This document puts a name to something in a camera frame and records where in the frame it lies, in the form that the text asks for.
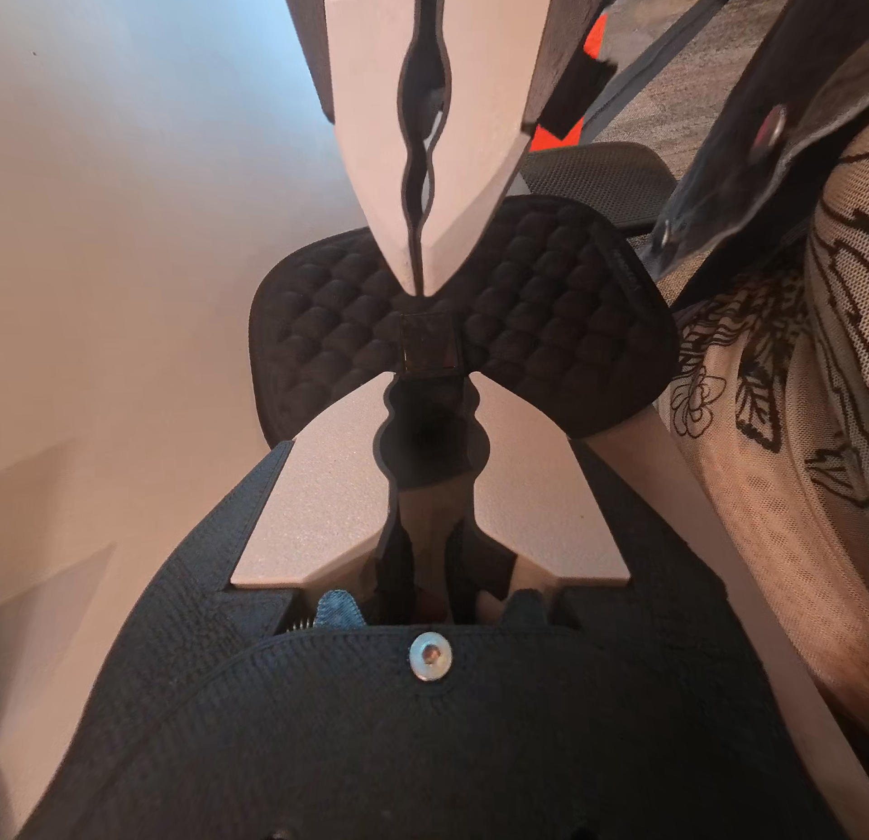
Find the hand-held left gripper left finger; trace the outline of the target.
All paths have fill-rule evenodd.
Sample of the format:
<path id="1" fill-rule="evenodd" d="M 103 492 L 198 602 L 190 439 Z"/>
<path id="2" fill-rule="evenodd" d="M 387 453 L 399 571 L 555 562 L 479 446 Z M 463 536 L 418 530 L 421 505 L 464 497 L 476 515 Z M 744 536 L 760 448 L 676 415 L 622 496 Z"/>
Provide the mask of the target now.
<path id="1" fill-rule="evenodd" d="M 389 480 L 375 442 L 394 372 L 322 411 L 293 440 L 230 583 L 240 589 L 374 590 Z"/>

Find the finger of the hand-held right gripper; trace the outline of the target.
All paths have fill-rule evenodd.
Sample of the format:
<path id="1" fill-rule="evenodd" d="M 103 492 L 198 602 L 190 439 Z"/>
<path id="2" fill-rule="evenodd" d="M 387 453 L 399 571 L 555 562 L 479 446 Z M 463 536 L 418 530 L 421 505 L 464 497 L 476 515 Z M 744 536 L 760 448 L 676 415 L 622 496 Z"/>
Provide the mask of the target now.
<path id="1" fill-rule="evenodd" d="M 401 288 L 420 294 L 407 221 L 401 82 L 417 0 L 324 0 L 333 124 L 353 193 Z"/>
<path id="2" fill-rule="evenodd" d="M 440 0 L 448 94 L 429 152 L 433 183 L 420 230 L 425 296 L 466 262 L 531 142 L 524 113 L 550 2 Z"/>

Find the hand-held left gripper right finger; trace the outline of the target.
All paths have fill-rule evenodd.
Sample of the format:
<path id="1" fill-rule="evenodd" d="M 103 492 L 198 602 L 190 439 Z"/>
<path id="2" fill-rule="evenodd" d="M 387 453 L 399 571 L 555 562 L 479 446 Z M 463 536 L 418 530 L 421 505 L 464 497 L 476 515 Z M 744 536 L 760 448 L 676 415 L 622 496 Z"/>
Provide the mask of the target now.
<path id="1" fill-rule="evenodd" d="M 626 585 L 630 572 L 567 434 L 481 372 L 468 380 L 488 442 L 473 526 L 506 551 L 506 588 Z"/>

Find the white lego piece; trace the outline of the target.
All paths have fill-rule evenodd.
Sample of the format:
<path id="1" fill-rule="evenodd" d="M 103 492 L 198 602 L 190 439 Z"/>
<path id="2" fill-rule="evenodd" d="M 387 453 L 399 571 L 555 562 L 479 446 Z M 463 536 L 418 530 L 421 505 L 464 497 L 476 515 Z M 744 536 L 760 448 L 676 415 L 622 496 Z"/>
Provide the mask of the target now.
<path id="1" fill-rule="evenodd" d="M 442 83 L 423 94 L 419 108 L 419 124 L 423 144 L 423 166 L 426 171 L 431 167 L 431 154 L 440 137 L 443 122 L 448 112 L 449 88 L 446 83 Z"/>

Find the orange black object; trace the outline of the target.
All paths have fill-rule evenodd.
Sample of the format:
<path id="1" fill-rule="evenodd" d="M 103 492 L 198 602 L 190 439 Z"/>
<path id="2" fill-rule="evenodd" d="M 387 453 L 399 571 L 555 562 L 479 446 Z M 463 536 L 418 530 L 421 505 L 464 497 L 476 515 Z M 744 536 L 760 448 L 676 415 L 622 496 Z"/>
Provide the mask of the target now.
<path id="1" fill-rule="evenodd" d="M 617 65 L 601 59 L 607 13 L 594 21 L 557 81 L 538 120 L 530 149 L 548 150 L 577 145 L 583 119 L 613 78 Z"/>

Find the grey chair leg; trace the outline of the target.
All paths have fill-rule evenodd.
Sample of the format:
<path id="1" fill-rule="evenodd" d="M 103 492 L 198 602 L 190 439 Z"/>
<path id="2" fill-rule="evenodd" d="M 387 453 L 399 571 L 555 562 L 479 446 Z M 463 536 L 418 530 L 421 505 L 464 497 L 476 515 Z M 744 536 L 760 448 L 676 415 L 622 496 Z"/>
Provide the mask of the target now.
<path id="1" fill-rule="evenodd" d="M 731 0 L 698 0 L 668 30 L 617 73 L 587 110 L 579 143 L 591 144 L 646 85 L 682 52 Z"/>

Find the black quilted seat cushion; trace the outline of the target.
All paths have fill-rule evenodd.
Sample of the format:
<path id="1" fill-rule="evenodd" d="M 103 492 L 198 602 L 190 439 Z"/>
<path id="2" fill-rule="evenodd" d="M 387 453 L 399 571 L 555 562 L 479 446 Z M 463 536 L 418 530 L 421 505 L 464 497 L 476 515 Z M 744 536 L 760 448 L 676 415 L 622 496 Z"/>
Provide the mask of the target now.
<path id="1" fill-rule="evenodd" d="M 623 235 L 560 197 L 508 197 L 467 261 L 431 298 L 404 291 L 370 229 L 282 259 L 248 323 L 255 406 L 270 447 L 384 372 L 405 369 L 401 319 L 442 313 L 460 367 L 532 404 L 570 438 L 607 430 L 657 399 L 679 336 Z"/>

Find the black jacket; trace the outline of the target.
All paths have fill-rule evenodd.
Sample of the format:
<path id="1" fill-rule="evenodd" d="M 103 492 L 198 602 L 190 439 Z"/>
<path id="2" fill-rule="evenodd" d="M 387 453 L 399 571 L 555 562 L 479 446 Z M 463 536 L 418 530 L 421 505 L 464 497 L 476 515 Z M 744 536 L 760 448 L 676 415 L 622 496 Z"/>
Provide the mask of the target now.
<path id="1" fill-rule="evenodd" d="M 674 312 L 723 293 L 802 233 L 839 154 L 867 126 L 868 0 L 788 0 L 654 227 L 657 282 L 707 252 Z"/>

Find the floral print garment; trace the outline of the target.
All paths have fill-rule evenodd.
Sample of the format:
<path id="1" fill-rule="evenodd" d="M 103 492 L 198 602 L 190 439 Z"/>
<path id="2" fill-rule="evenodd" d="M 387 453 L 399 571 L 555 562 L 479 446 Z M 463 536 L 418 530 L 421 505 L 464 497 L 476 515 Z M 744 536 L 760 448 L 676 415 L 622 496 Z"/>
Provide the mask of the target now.
<path id="1" fill-rule="evenodd" d="M 681 329 L 659 402 L 831 708 L 868 723 L 867 129 Z"/>

